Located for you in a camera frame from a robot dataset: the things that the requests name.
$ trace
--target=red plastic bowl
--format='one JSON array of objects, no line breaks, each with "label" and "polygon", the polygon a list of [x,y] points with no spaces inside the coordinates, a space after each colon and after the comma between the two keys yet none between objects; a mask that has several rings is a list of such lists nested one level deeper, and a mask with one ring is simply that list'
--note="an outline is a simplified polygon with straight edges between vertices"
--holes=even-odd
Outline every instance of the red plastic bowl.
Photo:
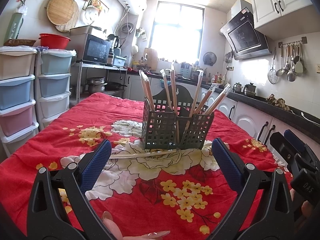
[{"label": "red plastic bowl", "polygon": [[70,39],[61,35],[40,33],[40,45],[49,49],[65,49]]}]

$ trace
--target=wicker basket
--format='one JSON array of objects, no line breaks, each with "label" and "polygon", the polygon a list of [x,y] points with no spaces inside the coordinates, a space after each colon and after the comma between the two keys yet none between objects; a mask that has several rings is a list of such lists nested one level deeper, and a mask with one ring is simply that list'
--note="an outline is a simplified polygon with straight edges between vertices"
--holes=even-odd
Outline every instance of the wicker basket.
[{"label": "wicker basket", "polygon": [[30,46],[35,44],[36,40],[20,40],[20,39],[10,39],[4,43],[4,46],[16,47],[16,46]]},{"label": "wicker basket", "polygon": [[[177,95],[178,117],[167,106],[167,96],[164,89],[153,96],[156,111],[151,110],[150,103],[145,98],[141,136],[144,149],[202,149],[214,113],[211,115],[201,114],[208,108],[203,106],[200,114],[189,117],[189,109],[193,99],[185,87],[176,85],[176,88],[179,90]],[[176,141],[176,121],[179,121],[180,142],[178,143]],[[187,121],[190,121],[190,126],[185,130]]]}]

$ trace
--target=window frame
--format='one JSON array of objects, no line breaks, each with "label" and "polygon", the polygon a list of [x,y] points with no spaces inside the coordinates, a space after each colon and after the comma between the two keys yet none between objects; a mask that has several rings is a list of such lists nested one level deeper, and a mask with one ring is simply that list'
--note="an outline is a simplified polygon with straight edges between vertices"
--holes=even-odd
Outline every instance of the window frame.
[{"label": "window frame", "polygon": [[[180,5],[180,13],[181,13],[181,10],[182,10],[182,6],[187,6],[187,7],[192,7],[192,8],[197,8],[197,9],[202,10],[202,28],[201,28],[201,29],[195,29],[195,30],[199,31],[199,33],[200,33],[199,47],[198,47],[198,52],[197,52],[197,58],[199,58],[199,57],[200,57],[201,43],[202,43],[203,27],[204,27],[204,9],[205,9],[205,8],[197,7],[197,6],[193,6],[193,5],[188,5],[188,4],[183,4],[183,3],[159,1],[159,2],[158,2],[158,5],[157,5],[156,13],[157,13],[157,11],[158,11],[159,4],[160,4],[160,3]],[[150,42],[149,42],[148,48],[151,48],[151,44],[152,44],[152,41],[153,41],[154,29],[155,29],[155,27],[156,27],[157,25],[173,26],[173,27],[177,27],[177,28],[183,28],[179,23],[178,23],[178,24],[157,23],[157,22],[156,22],[156,15],[155,15],[155,18],[154,18],[154,20],[153,20],[153,26],[152,26],[151,37],[150,37]]]}]

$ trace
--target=black cabinet handle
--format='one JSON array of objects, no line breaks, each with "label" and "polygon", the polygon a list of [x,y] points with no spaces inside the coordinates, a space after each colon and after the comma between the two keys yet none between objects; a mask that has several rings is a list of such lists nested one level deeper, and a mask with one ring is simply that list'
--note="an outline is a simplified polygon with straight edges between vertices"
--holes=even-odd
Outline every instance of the black cabinet handle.
[{"label": "black cabinet handle", "polygon": [[264,143],[263,143],[264,145],[266,145],[266,143],[267,143],[267,141],[268,141],[268,139],[269,139],[269,137],[270,137],[271,131],[273,131],[275,128],[276,128],[276,126],[273,125],[273,126],[271,127],[271,129],[268,131],[267,137],[266,137],[266,139],[264,140]]},{"label": "black cabinet handle", "polygon": [[264,130],[264,128],[267,127],[268,125],[269,125],[269,122],[266,122],[266,123],[262,126],[262,128],[261,128],[261,130],[260,130],[260,133],[259,133],[259,135],[258,135],[257,141],[260,142],[260,137],[261,137],[261,135],[262,135],[262,133],[263,133],[263,130]]},{"label": "black cabinet handle", "polygon": [[277,13],[280,13],[280,12],[278,11],[278,9],[277,9],[277,3],[276,3],[276,2],[275,2],[275,8],[276,8]]},{"label": "black cabinet handle", "polygon": [[280,9],[283,11],[282,7],[281,7],[281,1],[279,0],[279,6],[280,6]]},{"label": "black cabinet handle", "polygon": [[231,120],[231,118],[230,118],[230,115],[231,115],[231,112],[232,112],[232,109],[235,109],[236,108],[236,106],[233,106],[233,107],[231,107],[231,109],[230,109],[230,113],[229,113],[229,119]]}]

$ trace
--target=black countertop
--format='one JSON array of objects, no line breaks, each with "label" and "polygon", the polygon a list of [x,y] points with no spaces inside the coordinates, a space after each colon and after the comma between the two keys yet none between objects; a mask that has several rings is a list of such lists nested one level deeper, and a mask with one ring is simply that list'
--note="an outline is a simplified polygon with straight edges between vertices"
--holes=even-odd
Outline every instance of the black countertop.
[{"label": "black countertop", "polygon": [[[136,71],[128,72],[128,74],[129,75],[139,75],[139,73]],[[162,75],[147,73],[147,76],[151,77],[151,78],[162,79]],[[197,82],[193,82],[188,79],[177,78],[176,81],[181,82],[181,83],[185,83],[185,84],[197,85]],[[201,85],[201,87],[209,89],[210,85]],[[221,93],[222,89],[216,89],[215,92]],[[230,98],[234,101],[237,101],[237,102],[244,103],[244,104],[251,106],[251,107],[254,107],[254,108],[256,108],[266,114],[269,114],[269,115],[273,116],[274,118],[292,126],[293,128],[297,129],[298,131],[304,133],[305,135],[307,135],[308,137],[310,137],[311,139],[313,139],[314,141],[316,141],[317,143],[320,144],[320,125],[316,125],[316,124],[304,119],[301,116],[301,112],[302,112],[301,110],[289,106],[289,108],[294,113],[287,112],[287,111],[284,111],[283,109],[278,108],[276,106],[269,105],[266,102],[265,98],[261,98],[258,96],[255,96],[255,98],[249,98],[249,97],[245,96],[244,94],[229,93],[228,98]],[[303,113],[304,113],[305,117],[308,118],[309,120],[312,120],[316,123],[320,123],[320,119],[314,117],[311,114],[308,114],[305,112],[303,112]]]}]

